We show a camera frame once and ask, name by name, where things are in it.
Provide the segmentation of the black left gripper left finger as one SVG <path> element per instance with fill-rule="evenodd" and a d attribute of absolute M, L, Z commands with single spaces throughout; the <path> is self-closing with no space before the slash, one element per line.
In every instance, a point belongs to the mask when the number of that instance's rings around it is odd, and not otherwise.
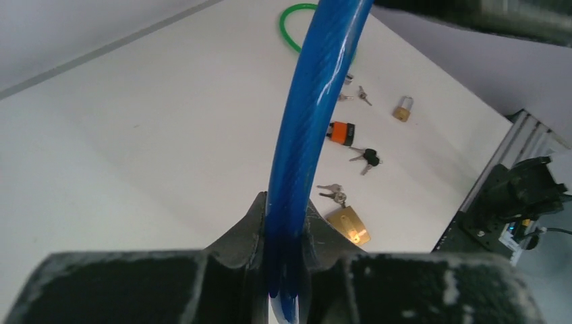
<path fill-rule="evenodd" d="M 31 273 L 6 323 L 266 323 L 266 193 L 202 250 L 59 252 Z"/>

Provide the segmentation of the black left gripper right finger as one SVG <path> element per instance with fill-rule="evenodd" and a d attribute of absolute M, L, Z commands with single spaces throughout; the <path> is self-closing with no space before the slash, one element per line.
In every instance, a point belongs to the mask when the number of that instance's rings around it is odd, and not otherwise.
<path fill-rule="evenodd" d="M 523 276 L 491 253 L 373 253 L 308 205 L 303 323 L 543 323 Z"/>

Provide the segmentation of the large brass padlock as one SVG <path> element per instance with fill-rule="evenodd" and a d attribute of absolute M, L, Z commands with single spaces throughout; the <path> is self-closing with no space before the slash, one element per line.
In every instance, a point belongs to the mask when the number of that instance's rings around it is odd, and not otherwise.
<path fill-rule="evenodd" d="M 371 240 L 370 233 L 366 229 L 364 222 L 351 206 L 342 207 L 329 214 L 325 219 L 341 235 L 356 246 L 363 246 Z"/>

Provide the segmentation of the orange black key fob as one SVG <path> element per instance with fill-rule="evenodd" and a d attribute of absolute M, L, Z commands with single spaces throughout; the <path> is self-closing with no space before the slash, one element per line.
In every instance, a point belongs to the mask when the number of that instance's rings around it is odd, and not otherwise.
<path fill-rule="evenodd" d="M 352 146 L 355 137 L 355 124 L 332 121 L 328 126 L 326 137 L 343 146 Z"/>

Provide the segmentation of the small brass padlock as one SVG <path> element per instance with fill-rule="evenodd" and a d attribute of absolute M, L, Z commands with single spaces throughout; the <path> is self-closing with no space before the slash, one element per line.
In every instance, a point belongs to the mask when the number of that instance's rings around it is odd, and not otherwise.
<path fill-rule="evenodd" d="M 400 122 L 406 122 L 411 115 L 413 102 L 414 100 L 411 96 L 403 96 L 395 107 L 392 116 Z"/>

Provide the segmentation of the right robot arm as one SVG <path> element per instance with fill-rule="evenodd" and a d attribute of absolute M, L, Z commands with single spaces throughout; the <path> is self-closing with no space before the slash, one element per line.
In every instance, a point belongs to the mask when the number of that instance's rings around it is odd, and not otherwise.
<path fill-rule="evenodd" d="M 500 224 L 535 221 L 562 211 L 571 194 L 566 184 L 554 179 L 550 163 L 552 158 L 544 156 L 520 161 L 510 169 L 495 165 L 464 212 L 463 229 L 474 236 L 489 234 Z"/>

